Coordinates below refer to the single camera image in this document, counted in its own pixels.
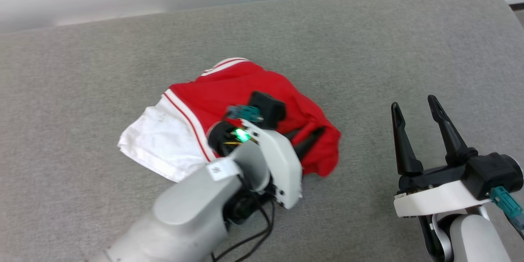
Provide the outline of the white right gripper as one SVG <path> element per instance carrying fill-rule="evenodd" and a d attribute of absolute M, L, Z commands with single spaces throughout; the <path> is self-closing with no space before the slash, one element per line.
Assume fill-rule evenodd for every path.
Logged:
<path fill-rule="evenodd" d="M 397 102 L 391 104 L 395 157 L 399 179 L 399 191 L 393 205 L 399 217 L 418 217 L 451 212 L 490 201 L 488 197 L 477 200 L 461 181 L 464 165 L 479 152 L 468 147 L 453 122 L 448 117 L 438 98 L 428 95 L 431 115 L 440 128 L 447 151 L 448 166 L 424 170 L 416 158 L 408 135 L 405 120 Z"/>

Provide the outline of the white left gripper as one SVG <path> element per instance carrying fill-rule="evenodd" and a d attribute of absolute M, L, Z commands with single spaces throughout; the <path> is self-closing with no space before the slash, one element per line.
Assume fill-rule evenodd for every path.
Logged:
<path fill-rule="evenodd" d="M 324 134 L 325 127 L 311 131 L 304 139 L 304 129 L 295 129 L 282 135 L 275 130 L 262 129 L 248 120 L 241 119 L 241 122 L 260 147 L 273 178 L 276 201 L 287 210 L 292 209 L 303 196 L 303 167 L 300 160 Z"/>

